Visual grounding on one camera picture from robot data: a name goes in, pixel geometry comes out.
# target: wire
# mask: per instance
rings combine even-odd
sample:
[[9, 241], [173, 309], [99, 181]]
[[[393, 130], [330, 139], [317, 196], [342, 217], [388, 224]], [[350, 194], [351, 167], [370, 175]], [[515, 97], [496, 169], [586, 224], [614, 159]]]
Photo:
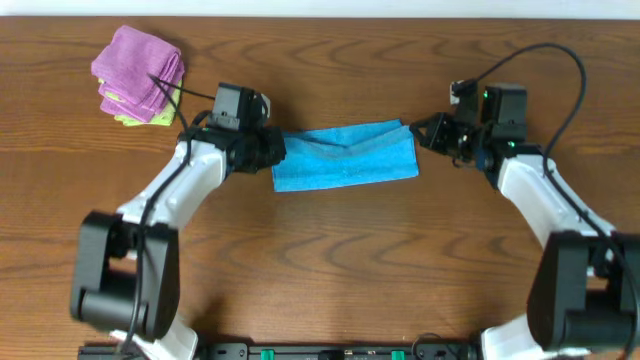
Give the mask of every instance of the wire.
[[149, 75], [149, 77], [153, 77], [153, 78], [155, 78], [155, 80], [154, 80], [153, 82], [154, 82], [154, 84], [155, 84], [156, 86], [158, 86], [159, 88], [161, 88], [161, 87], [160, 87], [160, 85], [158, 85], [158, 83], [161, 83], [161, 84], [167, 85], [167, 86], [169, 86], [169, 87], [172, 87], [172, 88], [174, 88], [174, 89], [178, 89], [178, 90], [180, 90], [180, 91], [183, 91], [183, 92], [185, 92], [185, 93], [187, 93], [187, 94], [191, 94], [191, 95], [195, 95], [195, 96], [199, 96], [199, 97], [203, 97], [203, 98], [207, 98], [207, 99], [211, 99], [211, 100], [215, 100], [215, 99], [216, 99], [216, 97], [215, 97], [215, 96], [206, 95], [206, 94], [201, 94], [201, 93], [199, 93], [199, 92], [195, 92], [195, 91], [192, 91], [192, 90], [189, 90], [189, 89], [185, 89], [185, 88], [183, 88], [182, 86], [178, 86], [178, 85], [172, 84], [172, 83], [170, 83], [170, 82], [168, 82], [168, 81], [161, 80], [161, 79], [159, 79], [158, 77], [153, 76], [153, 75]]
[[575, 105], [573, 106], [573, 109], [571, 110], [567, 118], [564, 120], [560, 128], [553, 135], [553, 137], [551, 138], [551, 141], [549, 141], [549, 144], [547, 145], [542, 155], [542, 167], [544, 169], [544, 175], [545, 177], [549, 178], [549, 182], [551, 182], [551, 185], [553, 185], [556, 191], [558, 191], [558, 193], [565, 199], [565, 201], [575, 210], [578, 216], [580, 216], [582, 220], [584, 220], [591, 228], [593, 228], [593, 230], [595, 230], [595, 232], [598, 234], [599, 239], [604, 241], [607, 247], [611, 249], [618, 263], [624, 270], [625, 275], [627, 276], [627, 280], [629, 281], [629, 284], [631, 286], [631, 295], [633, 298], [633, 302], [635, 303], [634, 324], [631, 330], [631, 336], [629, 337], [629, 340], [624, 349], [624, 357], [626, 359], [629, 359], [631, 358], [631, 354], [635, 349], [636, 334], [637, 334], [638, 328], [640, 327], [640, 303], [638, 303], [638, 300], [640, 299], [640, 297], [638, 296], [638, 288], [637, 288], [637, 283], [635, 281], [635, 276], [631, 272], [631, 267], [629, 266], [629, 263], [625, 259], [624, 254], [622, 253], [622, 250], [620, 249], [620, 247], [613, 241], [613, 239], [611, 239], [610, 236], [605, 234], [604, 231], [589, 217], [588, 212], [584, 209], [581, 209], [580, 206], [578, 206], [578, 204], [576, 204], [576, 202], [571, 198], [571, 196], [569, 196], [569, 194], [567, 194], [567, 192], [562, 188], [562, 186], [558, 184], [558, 181], [553, 176], [553, 171], [549, 169], [549, 164], [548, 164], [551, 151], [553, 150], [556, 143], [560, 139], [560, 136], [562, 136], [562, 134], [567, 129], [567, 127], [569, 127], [574, 117], [580, 110], [580, 107], [582, 106], [582, 102], [584, 101], [584, 96], [587, 92], [587, 71], [585, 70], [582, 60], [580, 59], [578, 54], [576, 54], [573, 50], [571, 50], [570, 48], [564, 45], [560, 45], [556, 43], [534, 44], [534, 45], [524, 47], [514, 52], [513, 54], [505, 57], [504, 59], [500, 60], [491, 68], [489, 68], [489, 70], [485, 71], [477, 78], [466, 81], [465, 82], [466, 84], [464, 84], [463, 87], [466, 87], [472, 83], [477, 83], [478, 81], [484, 79], [486, 76], [488, 76], [489, 74], [497, 70], [502, 65], [511, 61], [516, 56], [525, 52], [529, 52], [529, 51], [541, 49], [541, 48], [554, 48], [554, 49], [563, 51], [574, 60], [574, 62], [578, 67], [578, 70], [580, 71], [580, 92], [578, 93], [578, 98], [576, 99]]
[[[178, 114], [178, 117], [180, 118], [180, 122], [182, 123], [182, 127], [184, 128], [184, 132], [185, 134], [187, 134], [189, 130], [189, 125], [187, 125], [187, 120], [184, 118], [184, 115], [182, 115], [182, 112], [180, 111], [180, 109], [178, 109], [178, 105], [176, 104], [175, 101], [173, 101], [168, 91], [160, 85], [162, 80], [152, 75], [149, 75], [149, 77], [151, 78], [153, 83], [158, 87], [158, 89], [160, 89], [164, 97], [167, 98], [171, 106], [173, 106], [176, 113]], [[174, 170], [174, 172], [171, 173], [171, 175], [169, 175], [169, 177], [167, 177], [165, 181], [162, 182], [162, 184], [160, 184], [160, 186], [156, 189], [156, 191], [154, 191], [154, 193], [147, 200], [147, 203], [145, 204], [144, 209], [142, 210], [142, 215], [140, 216], [140, 223], [138, 225], [138, 229], [135, 236], [137, 256], [136, 256], [136, 285], [135, 285], [134, 297], [133, 297], [133, 312], [131, 314], [131, 322], [129, 323], [129, 330], [127, 331], [127, 336], [125, 337], [120, 347], [121, 350], [126, 350], [131, 344], [133, 335], [136, 332], [136, 327], [138, 322], [137, 320], [140, 314], [140, 307], [142, 306], [142, 271], [143, 271], [142, 265], [143, 265], [143, 252], [145, 248], [144, 241], [145, 241], [145, 231], [146, 231], [147, 221], [149, 219], [149, 216], [151, 215], [151, 212], [153, 211], [156, 201], [158, 201], [158, 198], [160, 197], [162, 192], [169, 186], [169, 184], [171, 184], [171, 182], [178, 175], [180, 175], [182, 170], [184, 170], [187, 167], [187, 165], [189, 165], [190, 159], [191, 159], [191, 138], [188, 138], [187, 149], [186, 149], [184, 158], [182, 159], [182, 162]]]
[[[419, 334], [416, 337], [416, 340], [413, 342], [413, 344], [411, 344], [411, 355], [413, 355], [418, 360], [424, 360], [424, 358], [422, 356], [418, 355], [418, 353], [416, 352], [416, 347], [418, 346], [418, 342], [420, 342], [420, 340], [422, 340], [424, 338], [428, 338], [428, 337], [434, 337], [434, 338], [443, 340], [442, 336], [440, 336], [440, 335], [438, 335], [436, 333], [422, 333], [422, 334]], [[449, 346], [449, 344], [444, 344], [444, 346], [447, 348], [447, 351], [453, 357], [455, 357], [457, 360], [460, 360], [460, 356], [459, 356], [460, 349], [458, 349], [458, 351], [454, 351], [453, 349], [451, 349], [451, 346]]]

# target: blue towel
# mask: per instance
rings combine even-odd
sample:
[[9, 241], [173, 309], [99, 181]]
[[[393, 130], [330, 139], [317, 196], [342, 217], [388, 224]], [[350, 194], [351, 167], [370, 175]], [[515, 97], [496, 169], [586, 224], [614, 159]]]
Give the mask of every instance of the blue towel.
[[400, 120], [285, 133], [276, 192], [331, 189], [418, 176], [413, 135]]

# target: blue cloth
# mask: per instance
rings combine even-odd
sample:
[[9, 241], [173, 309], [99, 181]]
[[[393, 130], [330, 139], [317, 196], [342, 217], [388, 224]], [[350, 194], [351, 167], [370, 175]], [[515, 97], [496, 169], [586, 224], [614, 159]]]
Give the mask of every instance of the blue cloth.
[[400, 120], [285, 133], [276, 192], [331, 189], [418, 176], [413, 135]]

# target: white wall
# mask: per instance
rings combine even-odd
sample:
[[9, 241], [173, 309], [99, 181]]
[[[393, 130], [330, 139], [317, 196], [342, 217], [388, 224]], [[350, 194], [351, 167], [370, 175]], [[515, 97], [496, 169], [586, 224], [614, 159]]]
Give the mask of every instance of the white wall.
[[640, 19], [640, 0], [0, 0], [0, 15]]

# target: wooden table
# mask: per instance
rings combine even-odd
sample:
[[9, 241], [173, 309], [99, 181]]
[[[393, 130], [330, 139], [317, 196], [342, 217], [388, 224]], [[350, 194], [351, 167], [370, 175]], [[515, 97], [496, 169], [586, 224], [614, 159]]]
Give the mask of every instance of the wooden table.
[[[446, 111], [448, 84], [522, 46], [574, 48], [589, 91], [554, 158], [621, 231], [640, 231], [640, 24], [525, 20], [0, 19], [0, 358], [68, 359], [104, 334], [71, 320], [78, 226], [114, 211], [173, 153], [171, 128], [125, 128], [99, 109], [90, 63], [122, 24], [183, 51], [185, 85], [220, 81], [273, 101], [289, 130]], [[546, 143], [579, 83], [553, 50], [490, 80], [529, 90], [530, 139]], [[184, 96], [187, 117], [211, 107]], [[417, 149], [420, 176], [273, 193], [270, 171], [234, 174], [181, 234], [180, 314], [210, 340], [404, 342], [464, 338], [525, 311], [541, 248], [475, 171]]]

